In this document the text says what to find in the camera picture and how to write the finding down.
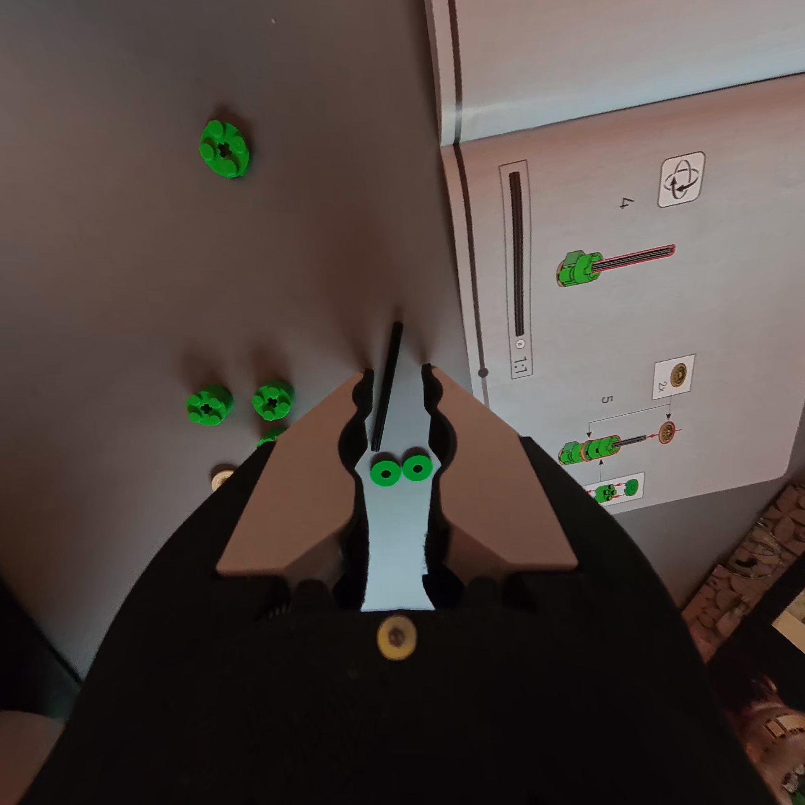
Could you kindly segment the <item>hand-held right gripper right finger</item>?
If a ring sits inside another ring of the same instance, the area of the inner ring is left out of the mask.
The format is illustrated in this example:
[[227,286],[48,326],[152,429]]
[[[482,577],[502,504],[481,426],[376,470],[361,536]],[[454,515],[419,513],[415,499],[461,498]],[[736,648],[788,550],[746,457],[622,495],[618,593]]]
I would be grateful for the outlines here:
[[439,463],[425,537],[427,592],[462,592],[475,579],[569,572],[578,559],[518,432],[442,369],[421,370]]

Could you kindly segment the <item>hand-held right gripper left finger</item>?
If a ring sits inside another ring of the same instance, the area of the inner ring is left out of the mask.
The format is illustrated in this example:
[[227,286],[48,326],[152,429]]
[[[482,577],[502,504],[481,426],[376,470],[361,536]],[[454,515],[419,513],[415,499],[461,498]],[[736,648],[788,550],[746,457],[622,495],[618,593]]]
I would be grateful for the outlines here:
[[369,528],[357,464],[366,454],[374,371],[348,378],[270,445],[221,558],[222,576],[316,579],[364,592]]

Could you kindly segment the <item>black axle rod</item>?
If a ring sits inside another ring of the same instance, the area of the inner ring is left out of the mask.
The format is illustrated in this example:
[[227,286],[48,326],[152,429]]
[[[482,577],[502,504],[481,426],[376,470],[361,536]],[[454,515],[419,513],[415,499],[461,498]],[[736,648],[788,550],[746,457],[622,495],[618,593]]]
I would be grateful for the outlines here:
[[373,452],[379,452],[382,446],[382,438],[385,431],[388,409],[390,404],[391,392],[394,386],[397,360],[402,344],[404,324],[401,320],[396,320],[390,330],[387,356],[383,368],[380,391],[375,410],[374,426],[371,432],[370,448]]

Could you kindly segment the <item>open instruction booklet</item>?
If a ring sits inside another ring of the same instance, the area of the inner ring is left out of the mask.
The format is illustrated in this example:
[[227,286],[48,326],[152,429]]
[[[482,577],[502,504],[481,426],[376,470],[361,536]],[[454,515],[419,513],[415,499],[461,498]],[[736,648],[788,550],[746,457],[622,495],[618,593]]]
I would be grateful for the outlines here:
[[779,478],[804,2],[425,2],[475,396],[613,512]]

